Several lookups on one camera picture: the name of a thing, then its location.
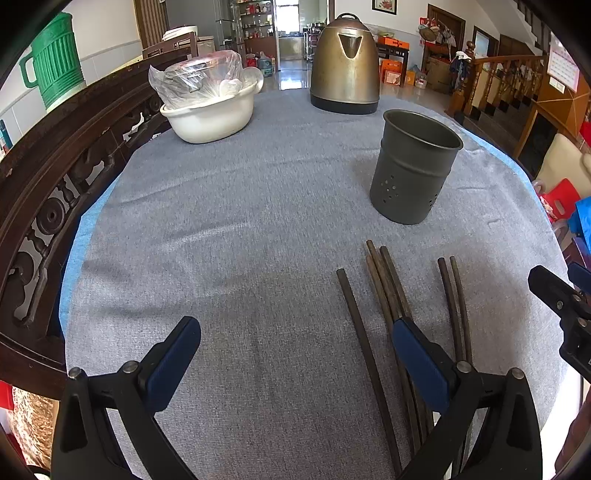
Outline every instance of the picture frame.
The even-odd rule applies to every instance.
[[[396,15],[398,0],[372,0],[372,10]]]

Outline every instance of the electric kettle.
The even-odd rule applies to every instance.
[[[356,15],[340,14],[322,32],[312,66],[310,102],[336,113],[364,115],[378,109],[378,48]]]

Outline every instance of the plastic wrap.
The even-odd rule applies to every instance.
[[[148,78],[165,106],[177,109],[231,98],[262,75],[252,67],[243,69],[235,51],[223,50],[176,63],[163,72],[150,67]]]

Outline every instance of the gray tablecloth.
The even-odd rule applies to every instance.
[[[437,258],[460,264],[475,366],[527,374],[541,424],[566,369],[557,317],[527,287],[557,242],[514,170],[449,118],[395,98],[347,116],[308,91],[258,95],[236,135],[139,149],[100,217],[74,290],[67,363],[89,374],[141,359],[184,315],[201,347],[157,419],[200,479],[392,478],[384,431],[335,271],[344,267],[378,363],[403,464],[407,423],[365,241],[388,245],[415,321],[453,354]],[[427,220],[397,225],[369,201],[389,108],[442,119],[465,148]],[[147,478],[121,422],[116,434]]]

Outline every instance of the screw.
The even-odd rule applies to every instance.
[[[521,368],[512,368],[511,369],[511,374],[517,379],[517,380],[523,380],[525,378],[525,373],[523,373],[523,370]]]
[[[70,371],[68,372],[68,377],[70,377],[72,380],[75,380],[76,378],[82,375],[83,371],[84,370],[82,370],[80,367],[70,368]]]
[[[123,367],[121,367],[121,370],[123,370],[124,373],[126,374],[132,374],[133,372],[135,372],[139,367],[139,363],[136,362],[135,360],[130,360],[129,362],[125,362],[123,364]]]
[[[467,374],[472,371],[472,366],[468,362],[458,362],[456,367],[463,374]]]

